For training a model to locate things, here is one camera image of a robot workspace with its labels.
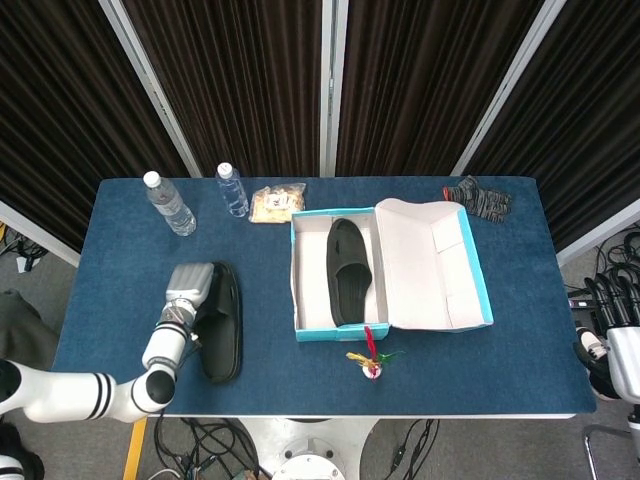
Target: yellow strip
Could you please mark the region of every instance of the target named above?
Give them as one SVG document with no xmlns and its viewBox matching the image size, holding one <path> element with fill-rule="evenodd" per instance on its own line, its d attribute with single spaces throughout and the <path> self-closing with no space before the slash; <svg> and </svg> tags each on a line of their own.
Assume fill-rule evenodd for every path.
<svg viewBox="0 0 640 480">
<path fill-rule="evenodd" d="M 127 454 L 127 464 L 124 467 L 123 480 L 136 480 L 136 477 L 138 476 L 138 465 L 140 465 L 140 454 L 142 453 L 142 442 L 144 442 L 145 428 L 147 428 L 147 417 L 141 418 L 133 424 L 131 442 L 129 442 L 129 453 Z"/>
</svg>

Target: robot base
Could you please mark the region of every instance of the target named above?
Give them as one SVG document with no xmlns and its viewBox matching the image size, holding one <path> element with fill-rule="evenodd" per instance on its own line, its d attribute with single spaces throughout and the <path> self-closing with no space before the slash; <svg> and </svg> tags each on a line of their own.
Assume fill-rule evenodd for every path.
<svg viewBox="0 0 640 480">
<path fill-rule="evenodd" d="M 240 418 L 273 480 L 359 480 L 360 457 L 377 418 L 304 423 Z"/>
</svg>

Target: curtain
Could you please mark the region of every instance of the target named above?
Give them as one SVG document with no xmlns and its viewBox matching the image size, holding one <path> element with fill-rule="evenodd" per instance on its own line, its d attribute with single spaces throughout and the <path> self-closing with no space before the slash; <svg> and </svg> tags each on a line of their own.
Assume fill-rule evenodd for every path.
<svg viewBox="0 0 640 480">
<path fill-rule="evenodd" d="M 336 173 L 449 175 L 542 0 L 351 0 Z"/>
<path fill-rule="evenodd" d="M 640 198 L 638 2 L 567 2 L 465 173 L 535 177 L 558 250 Z"/>
<path fill-rule="evenodd" d="M 1 2 L 0 62 L 0 200 L 70 247 L 102 179 L 188 176 L 97 2 Z"/>
<path fill-rule="evenodd" d="M 317 175 L 321 1 L 124 3 L 205 175 Z"/>
</svg>

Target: blue tablecloth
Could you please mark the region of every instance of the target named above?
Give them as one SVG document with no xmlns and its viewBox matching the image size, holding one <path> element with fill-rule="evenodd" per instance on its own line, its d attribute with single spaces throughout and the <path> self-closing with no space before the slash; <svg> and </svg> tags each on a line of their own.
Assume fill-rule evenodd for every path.
<svg viewBox="0 0 640 480">
<path fill-rule="evenodd" d="M 442 200 L 455 177 L 247 178 L 247 193 L 304 181 L 307 209 L 367 207 L 384 198 Z M 177 179 L 195 233 L 174 235 L 140 179 L 100 185 L 55 361 L 119 382 L 141 357 L 176 264 L 225 260 L 239 277 L 244 356 L 232 383 L 211 385 L 193 355 L 168 413 L 184 415 L 475 415 L 591 412 L 595 403 L 572 351 L 575 331 L 535 181 L 481 177 L 509 192 L 496 225 L 470 216 L 495 324 L 464 333 L 391 329 L 382 352 L 404 355 L 371 382 L 347 351 L 363 342 L 296 342 L 289 286 L 289 224 L 254 225 L 226 213 L 214 179 Z"/>
</svg>

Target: black cable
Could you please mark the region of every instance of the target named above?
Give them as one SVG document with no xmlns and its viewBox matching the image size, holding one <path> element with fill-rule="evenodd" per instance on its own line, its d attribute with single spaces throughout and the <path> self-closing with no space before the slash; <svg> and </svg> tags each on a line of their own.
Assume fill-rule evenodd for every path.
<svg viewBox="0 0 640 480">
<path fill-rule="evenodd" d="M 186 361 L 189 359 L 189 357 L 191 355 L 193 355 L 194 353 L 196 353 L 198 350 L 200 350 L 200 348 L 201 348 L 200 345 L 194 344 L 193 347 L 191 347 L 191 350 L 189 350 L 187 352 L 187 354 L 184 357 L 182 357 L 182 360 L 180 361 L 180 364 L 178 365 L 178 370 L 180 370 L 184 366 Z"/>
<path fill-rule="evenodd" d="M 4 255 L 5 253 L 17 253 L 21 257 L 24 257 L 26 259 L 24 269 L 28 272 L 31 270 L 33 263 L 37 259 L 44 257 L 49 253 L 49 251 L 34 241 L 29 240 L 24 235 L 14 230 L 11 230 L 11 232 L 13 233 L 11 241 L 8 240 L 9 235 L 6 233 L 6 230 L 2 236 L 2 243 L 4 243 L 4 247 L 0 248 L 0 255 Z"/>
<path fill-rule="evenodd" d="M 638 234 L 638 228 L 640 228 L 639 224 L 634 223 L 633 226 L 621 230 L 620 233 L 632 232 L 625 236 L 623 243 L 605 248 L 605 245 L 613 238 L 610 237 L 596 247 L 596 262 L 592 278 L 595 278 L 598 273 L 602 273 L 614 282 L 618 275 L 626 276 L 632 283 L 640 282 L 640 262 L 636 260 L 638 249 L 631 245 L 631 239 L 628 238 L 630 235 L 635 238 L 635 235 Z M 577 292 L 588 293 L 585 289 L 575 288 L 575 291 L 571 292 L 572 296 L 575 296 Z"/>
<path fill-rule="evenodd" d="M 223 459 L 224 456 L 230 455 L 235 458 L 245 470 L 253 471 L 256 478 L 259 472 L 262 472 L 268 478 L 271 478 L 269 473 L 260 466 L 257 451 L 249 435 L 229 420 L 225 419 L 223 421 L 209 423 L 202 423 L 194 418 L 181 418 L 180 420 L 182 423 L 187 425 L 193 437 L 193 448 L 191 448 L 188 453 L 179 454 L 173 452 L 164 444 L 162 437 L 164 410 L 160 413 L 160 417 L 158 418 L 154 428 L 156 454 L 165 468 L 169 468 L 165 458 L 169 457 L 176 464 L 178 471 L 184 477 L 188 477 L 188 475 L 193 473 L 194 470 L 200 468 L 205 469 L 211 464 L 217 462 L 220 464 L 220 468 L 224 470 L 225 474 L 232 479 L 233 475 L 231 470 Z M 216 436 L 224 431 L 229 432 L 231 435 L 231 440 L 228 443 Z M 207 445 L 207 441 L 215 442 L 215 444 L 220 448 L 215 448 L 210 444 Z M 237 444 L 240 444 L 241 449 L 244 450 L 244 453 L 249 458 L 249 464 L 247 464 L 247 462 L 236 452 Z M 200 449 L 207 452 L 208 455 L 205 455 L 206 458 L 202 459 L 203 455 L 201 455 Z"/>
<path fill-rule="evenodd" d="M 632 232 L 624 237 L 624 250 L 632 262 L 640 264 L 640 255 L 638 249 L 631 245 L 634 239 L 640 239 L 640 232 Z"/>
<path fill-rule="evenodd" d="M 411 477 L 405 476 L 404 480 L 411 480 L 414 479 L 417 475 L 418 472 L 420 471 L 420 469 L 422 468 L 422 465 L 424 465 L 424 462 L 426 462 L 427 458 L 429 457 L 429 454 L 431 453 L 431 450 L 433 449 L 433 445 L 436 443 L 436 438 L 438 438 L 438 432 L 440 431 L 440 420 L 436 420 L 436 430 L 433 434 L 433 437 L 431 438 L 431 443 L 429 444 L 429 448 L 427 448 L 426 453 L 424 454 L 424 457 L 422 457 L 422 461 L 418 464 L 418 468 L 416 468 L 416 471 L 413 472 Z M 428 428 L 425 428 L 425 432 L 426 432 L 426 438 L 425 438 L 425 444 L 426 441 L 428 439 L 429 433 L 431 432 L 431 425 L 429 425 Z"/>
<path fill-rule="evenodd" d="M 402 463 L 402 459 L 404 458 L 404 454 L 406 452 L 407 442 L 409 441 L 409 436 L 411 435 L 411 431 L 421 421 L 422 420 L 416 420 L 411 424 L 411 426 L 409 427 L 409 430 L 407 430 L 407 433 L 404 437 L 404 441 L 402 442 L 400 447 L 396 449 L 396 452 L 393 458 L 393 464 L 391 465 L 390 471 L 387 474 L 387 476 L 384 477 L 384 480 L 388 480 L 396 472 L 396 470 Z M 416 445 L 414 446 L 413 451 L 411 452 L 411 459 L 409 460 L 409 466 L 405 474 L 402 476 L 402 480 L 415 480 L 416 476 L 418 475 L 418 472 L 420 472 L 420 469 L 422 468 L 427 458 L 429 457 L 429 454 L 431 453 L 431 450 L 433 449 L 433 445 L 435 444 L 436 438 L 438 436 L 438 431 L 440 429 L 440 420 L 429 419 L 424 421 L 425 421 L 424 430 L 420 434 L 420 437 L 418 437 L 418 441 L 416 442 Z M 435 427 L 434 434 L 431 435 L 431 429 L 434 423 L 436 427 Z"/>
</svg>

